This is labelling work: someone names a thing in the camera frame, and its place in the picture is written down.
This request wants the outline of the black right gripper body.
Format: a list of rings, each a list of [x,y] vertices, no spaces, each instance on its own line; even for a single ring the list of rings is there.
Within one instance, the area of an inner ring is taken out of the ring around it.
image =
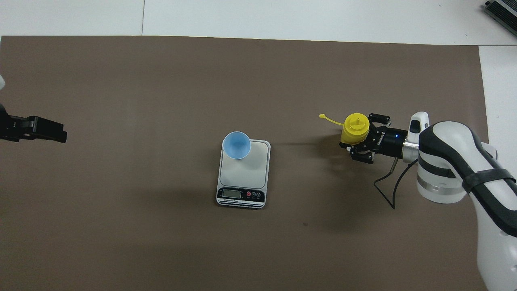
[[[366,157],[373,159],[375,154],[401,159],[403,156],[404,130],[380,127],[370,123],[366,138]]]

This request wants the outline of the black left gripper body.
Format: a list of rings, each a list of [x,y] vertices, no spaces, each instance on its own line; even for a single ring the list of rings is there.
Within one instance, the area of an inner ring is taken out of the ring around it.
[[[0,138],[2,140],[19,142],[28,140],[26,128],[28,118],[11,116],[7,114],[5,107],[0,104]]]

